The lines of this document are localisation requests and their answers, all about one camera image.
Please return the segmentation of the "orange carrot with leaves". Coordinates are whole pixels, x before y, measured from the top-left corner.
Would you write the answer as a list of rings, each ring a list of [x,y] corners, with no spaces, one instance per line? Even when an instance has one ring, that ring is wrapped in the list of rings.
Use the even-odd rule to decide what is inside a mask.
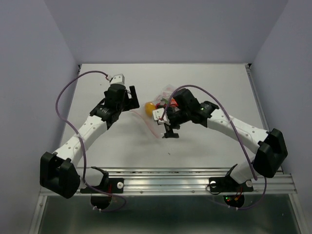
[[[177,104],[177,102],[174,99],[168,100],[168,99],[162,98],[160,103],[163,106],[178,107],[178,104]]]

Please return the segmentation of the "yellow lemon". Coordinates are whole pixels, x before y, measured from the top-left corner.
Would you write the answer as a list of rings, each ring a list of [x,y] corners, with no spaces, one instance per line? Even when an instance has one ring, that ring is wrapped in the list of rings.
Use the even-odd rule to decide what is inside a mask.
[[[151,117],[153,115],[153,110],[156,109],[156,106],[152,102],[147,102],[145,103],[144,109],[145,109],[145,114]]]

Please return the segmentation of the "red bell pepper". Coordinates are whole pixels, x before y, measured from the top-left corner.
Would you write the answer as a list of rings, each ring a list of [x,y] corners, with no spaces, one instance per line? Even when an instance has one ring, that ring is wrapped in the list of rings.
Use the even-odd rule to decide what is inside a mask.
[[[160,108],[166,108],[167,107],[167,105],[168,104],[160,104],[160,103],[158,103],[158,104],[156,104],[156,109],[160,109]]]

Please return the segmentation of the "clear pink-dotted zip bag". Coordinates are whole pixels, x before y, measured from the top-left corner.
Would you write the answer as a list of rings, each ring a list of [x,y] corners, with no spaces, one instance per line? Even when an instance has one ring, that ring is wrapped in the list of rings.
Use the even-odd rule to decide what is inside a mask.
[[[143,121],[155,138],[163,137],[164,124],[169,123],[167,114],[161,119],[166,106],[169,104],[167,111],[179,110],[178,104],[174,98],[169,101],[175,89],[174,86],[169,84],[165,86],[153,100],[140,104],[138,109],[131,111],[136,117]]]

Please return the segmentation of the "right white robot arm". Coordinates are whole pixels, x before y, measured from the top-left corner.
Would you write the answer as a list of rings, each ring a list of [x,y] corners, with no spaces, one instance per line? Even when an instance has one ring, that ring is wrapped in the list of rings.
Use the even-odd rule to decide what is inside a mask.
[[[237,140],[243,152],[254,153],[253,158],[247,157],[246,162],[227,172],[224,184],[229,190],[236,190],[245,181],[258,176],[273,178],[288,155],[283,134],[276,128],[268,131],[251,126],[229,115],[218,101],[199,102],[186,88],[174,91],[169,99],[176,103],[158,109],[159,116],[155,118],[158,124],[164,124],[165,138],[177,138],[173,130],[191,121]]]

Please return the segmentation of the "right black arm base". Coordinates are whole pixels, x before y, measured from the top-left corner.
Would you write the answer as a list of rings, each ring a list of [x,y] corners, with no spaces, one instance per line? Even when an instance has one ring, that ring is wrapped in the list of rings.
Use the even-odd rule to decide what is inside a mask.
[[[245,192],[253,192],[253,184],[251,180],[246,180],[242,183],[237,183],[233,178],[230,177],[230,173],[237,167],[235,164],[226,173],[224,177],[211,177],[206,185],[205,190],[212,195],[223,195],[225,205],[230,208],[240,209],[245,202]]]

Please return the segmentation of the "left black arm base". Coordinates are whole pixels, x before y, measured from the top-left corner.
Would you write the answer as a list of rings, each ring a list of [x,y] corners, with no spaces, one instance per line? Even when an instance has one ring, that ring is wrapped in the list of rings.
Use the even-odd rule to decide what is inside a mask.
[[[124,178],[109,178],[109,172],[91,167],[86,170],[86,180],[81,182],[79,192],[90,194],[93,210],[100,213],[115,212],[124,208],[127,200],[121,194],[124,189]]]

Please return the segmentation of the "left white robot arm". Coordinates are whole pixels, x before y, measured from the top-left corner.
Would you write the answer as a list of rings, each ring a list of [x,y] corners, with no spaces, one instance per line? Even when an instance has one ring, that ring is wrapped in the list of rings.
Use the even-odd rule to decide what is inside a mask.
[[[91,110],[86,121],[74,135],[53,153],[40,158],[40,185],[66,199],[85,184],[86,171],[79,175],[76,167],[92,144],[119,119],[122,112],[139,108],[136,89],[112,84],[104,98]]]

